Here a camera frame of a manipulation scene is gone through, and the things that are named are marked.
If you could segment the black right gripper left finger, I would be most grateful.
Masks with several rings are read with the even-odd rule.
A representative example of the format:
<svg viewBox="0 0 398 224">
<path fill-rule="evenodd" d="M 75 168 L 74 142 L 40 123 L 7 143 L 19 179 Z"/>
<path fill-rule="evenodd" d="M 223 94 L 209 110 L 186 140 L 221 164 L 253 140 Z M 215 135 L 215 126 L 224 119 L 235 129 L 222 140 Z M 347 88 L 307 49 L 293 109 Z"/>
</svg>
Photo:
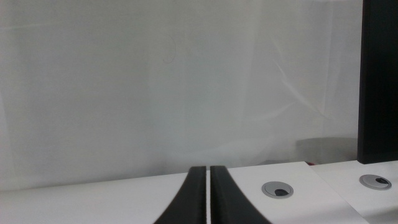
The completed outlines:
<svg viewBox="0 0 398 224">
<path fill-rule="evenodd" d="M 174 199 L 155 224 L 206 223 L 206 167 L 191 167 Z"/>
</svg>

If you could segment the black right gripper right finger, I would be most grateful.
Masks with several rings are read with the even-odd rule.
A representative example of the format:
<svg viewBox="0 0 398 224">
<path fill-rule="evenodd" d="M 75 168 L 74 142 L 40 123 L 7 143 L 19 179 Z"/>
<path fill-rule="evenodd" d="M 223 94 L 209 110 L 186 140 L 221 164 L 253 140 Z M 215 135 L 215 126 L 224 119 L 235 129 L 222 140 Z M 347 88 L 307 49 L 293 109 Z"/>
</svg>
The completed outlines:
<svg viewBox="0 0 398 224">
<path fill-rule="evenodd" d="M 225 166 L 210 167 L 210 190 L 212 223 L 270 223 L 245 197 Z"/>
</svg>

